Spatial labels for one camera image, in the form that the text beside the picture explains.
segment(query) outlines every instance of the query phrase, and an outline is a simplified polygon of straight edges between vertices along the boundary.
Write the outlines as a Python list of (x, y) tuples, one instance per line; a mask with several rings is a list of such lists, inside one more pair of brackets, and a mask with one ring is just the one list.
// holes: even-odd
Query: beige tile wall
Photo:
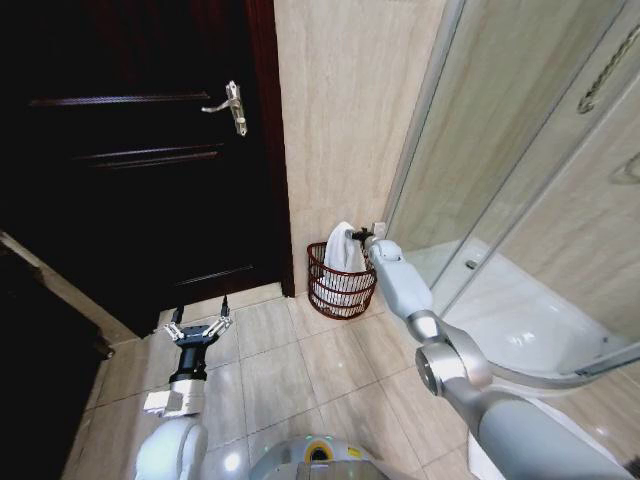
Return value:
[(380, 220), (444, 0), (276, 0), (296, 292), (306, 246)]

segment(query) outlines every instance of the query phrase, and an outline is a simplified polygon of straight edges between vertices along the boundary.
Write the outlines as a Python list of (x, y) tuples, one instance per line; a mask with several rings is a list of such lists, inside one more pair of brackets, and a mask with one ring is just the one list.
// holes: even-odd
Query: brown wire basket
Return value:
[(377, 278), (373, 265), (362, 250), (366, 270), (347, 273), (324, 265), (327, 242), (312, 243), (307, 247), (309, 256), (309, 301), (323, 315), (337, 320), (348, 320), (361, 315), (371, 302)]

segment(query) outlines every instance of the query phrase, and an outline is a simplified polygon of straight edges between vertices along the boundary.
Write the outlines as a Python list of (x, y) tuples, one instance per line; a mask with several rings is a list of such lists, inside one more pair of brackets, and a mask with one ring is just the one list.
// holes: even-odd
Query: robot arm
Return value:
[(422, 381), (449, 401), (505, 478), (632, 478), (524, 398), (486, 389), (489, 362), (466, 332), (431, 311), (431, 292), (400, 247), (366, 233), (363, 241), (389, 308), (423, 344)]
[(151, 392), (144, 410), (171, 417), (144, 441), (136, 458), (136, 480), (197, 480), (207, 451), (207, 429), (199, 422), (204, 410), (207, 379), (205, 355), (231, 325), (227, 297), (220, 317), (212, 325), (180, 328), (184, 307), (178, 307), (171, 323), (164, 325), (180, 347), (178, 369), (169, 378), (169, 390)]

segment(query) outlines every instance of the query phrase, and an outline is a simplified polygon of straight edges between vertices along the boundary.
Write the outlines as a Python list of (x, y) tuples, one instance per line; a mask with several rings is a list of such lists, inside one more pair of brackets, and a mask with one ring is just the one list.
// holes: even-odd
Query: beige floor tile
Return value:
[(424, 386), (416, 368), (380, 382), (409, 437), (421, 465), (459, 447), (467, 439), (467, 426), (443, 398)]
[(320, 411), (313, 408), (295, 417), (276, 423), (264, 430), (249, 435), (249, 458), (251, 466), (255, 465), (262, 455), (274, 445), (291, 440), (300, 435), (322, 435), (327, 433), (320, 416)]
[(424, 470), (422, 468), (413, 472), (411, 476), (416, 480), (427, 480), (427, 474), (424, 473)]
[(391, 314), (373, 315), (349, 328), (356, 334), (379, 379), (415, 364), (415, 351), (420, 344)]
[(236, 310), (236, 323), (242, 358), (296, 341), (283, 298)]
[(379, 384), (320, 406), (327, 432), (361, 445), (376, 458), (411, 474), (420, 468), (406, 435)]
[(158, 330), (144, 339), (117, 345), (115, 352), (108, 360), (97, 405), (168, 384), (178, 365), (180, 349), (164, 330)]
[(111, 365), (111, 363), (108, 360), (103, 360), (102, 362), (100, 362), (98, 373), (96, 374), (96, 378), (93, 381), (93, 387), (91, 387), (89, 399), (87, 400), (87, 404), (84, 407), (85, 410), (95, 407), (98, 403), (98, 397), (100, 396), (100, 391), (102, 390), (104, 379), (107, 376), (109, 365)]
[(335, 328), (300, 341), (318, 403), (375, 382), (376, 376), (353, 332)]
[(611, 372), (567, 396), (545, 399), (626, 463), (640, 453), (640, 387)]
[(306, 293), (294, 298), (287, 298), (287, 305), (289, 306), (291, 320), (293, 320), (293, 328), (295, 329), (298, 339), (326, 332), (332, 328), (343, 327), (355, 321), (355, 319), (334, 320), (325, 317), (311, 306)]
[(93, 410), (87, 410), (82, 414), (80, 425), (73, 441), (73, 446), (67, 457), (67, 463), (62, 472), (61, 480), (74, 480), (76, 478), (76, 470), (78, 469), (78, 460), (89, 436), (89, 427), (93, 418)]
[(467, 466), (467, 447), (458, 447), (424, 467), (427, 480), (470, 480), (475, 478)]
[(316, 406), (297, 343), (245, 358), (240, 365), (248, 433)]
[(208, 450), (246, 436), (240, 363), (207, 371), (202, 423), (209, 433)]
[(627, 377), (636, 382), (637, 385), (640, 385), (640, 361), (636, 361), (626, 367), (622, 367), (620, 370)]
[[(229, 301), (231, 311), (234, 312), (239, 308), (256, 305), (279, 297), (282, 297), (282, 288), (280, 287), (280, 283), (270, 283), (268, 285), (262, 285), (261, 287), (251, 288), (242, 292), (231, 293), (227, 296), (227, 300)], [(223, 298), (224, 296), (210, 298), (208, 300), (203, 300), (202, 302), (185, 305), (184, 313), (182, 314), (182, 323), (193, 322), (212, 315), (220, 315)], [(169, 309), (160, 312), (158, 325), (170, 322), (174, 310), (175, 309)]]
[(78, 480), (133, 478), (140, 445), (164, 422), (142, 411), (145, 399), (143, 393), (93, 410), (87, 441), (78, 461)]
[(249, 478), (247, 438), (209, 450), (202, 462), (201, 480), (245, 480)]
[(369, 303), (369, 308), (362, 314), (359, 318), (369, 317), (371, 315), (377, 315), (379, 313), (385, 313), (387, 311), (387, 305), (382, 297), (382, 294), (376, 290), (371, 296), (371, 302)]

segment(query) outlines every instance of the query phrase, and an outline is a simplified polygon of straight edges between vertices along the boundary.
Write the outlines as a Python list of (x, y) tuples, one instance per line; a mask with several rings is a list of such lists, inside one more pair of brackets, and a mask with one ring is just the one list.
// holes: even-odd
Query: shower door handle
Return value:
[(247, 119), (244, 118), (244, 107), (242, 106), (242, 97), (240, 96), (240, 85), (231, 80), (225, 87), (227, 92), (227, 100), (217, 107), (202, 107), (200, 110), (204, 113), (216, 113), (225, 108), (231, 110), (233, 121), (236, 124), (236, 132), (241, 137), (247, 134)]

